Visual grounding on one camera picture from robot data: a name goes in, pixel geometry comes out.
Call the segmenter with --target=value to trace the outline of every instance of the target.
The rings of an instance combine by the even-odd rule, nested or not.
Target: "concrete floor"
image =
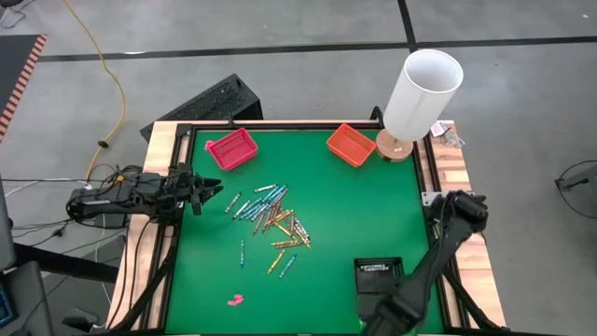
[[[408,5],[418,41],[597,35],[592,0]],[[73,6],[104,52],[406,40],[394,0],[77,0]],[[37,1],[25,13],[26,21],[0,34],[48,34],[44,55],[93,53],[60,0]],[[456,120],[473,188],[488,196],[490,258],[515,330],[589,335],[597,328],[597,226],[569,210],[553,185],[567,166],[597,158],[596,47],[445,49],[462,64],[465,81],[441,117]],[[232,73],[260,97],[266,119],[368,117],[374,105],[387,103],[407,56],[402,49],[110,61],[129,114],[100,162],[142,164],[146,143],[138,130]],[[283,70],[271,71],[274,66]],[[0,146],[0,171],[11,178],[82,177],[96,141],[118,115],[117,89],[99,63],[39,63]],[[8,199],[10,214],[20,224],[62,219],[71,187],[17,193]],[[583,191],[575,191],[575,205],[594,213]],[[38,233],[22,242],[48,235]],[[41,246],[64,251],[99,235],[69,227],[65,237]]]

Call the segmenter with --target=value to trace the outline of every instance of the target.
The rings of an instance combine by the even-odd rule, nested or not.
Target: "green mat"
[[[372,139],[376,133],[364,132]],[[194,171],[221,178],[224,190],[200,217],[189,208],[185,213],[166,332],[357,333],[353,259],[402,257],[410,273],[428,249],[411,159],[388,163],[372,154],[355,169],[327,149],[332,132],[251,132],[257,156],[223,172],[203,146],[226,134],[199,132],[196,138]],[[256,223],[232,221],[231,214],[257,198],[253,189],[272,183],[289,187],[284,208],[295,210],[312,249],[287,248],[267,275],[279,253],[270,243],[287,236],[275,228],[253,236]],[[224,214],[239,191],[235,210]],[[294,265],[279,279],[294,254]],[[235,294],[243,294],[244,302],[228,306]],[[434,289],[422,332],[442,330]]]

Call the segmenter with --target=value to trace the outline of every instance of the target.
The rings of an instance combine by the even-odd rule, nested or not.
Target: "striped edge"
[[[27,87],[27,83],[31,78],[31,75],[34,72],[35,64],[41,56],[41,52],[46,45],[46,41],[48,40],[48,36],[42,34],[37,37],[37,40],[34,43],[34,46],[31,48],[31,53],[27,58],[27,62],[21,71],[21,75],[15,84],[15,89],[12,91],[10,96],[8,97],[7,105],[4,107],[3,112],[0,114],[0,143],[4,140],[5,135],[7,134],[8,125],[10,121],[15,115],[17,111],[17,106],[21,101],[21,97],[25,92],[25,88]]]

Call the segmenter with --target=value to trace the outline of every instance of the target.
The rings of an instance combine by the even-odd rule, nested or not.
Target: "round wooden stand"
[[[377,153],[389,162],[401,162],[412,152],[412,142],[402,142],[394,138],[386,129],[381,130],[375,138]]]

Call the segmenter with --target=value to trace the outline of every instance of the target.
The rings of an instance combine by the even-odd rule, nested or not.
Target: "white tube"
[[[463,77],[463,68],[445,52],[423,49],[411,53],[385,108],[385,128],[400,141],[423,138]]]

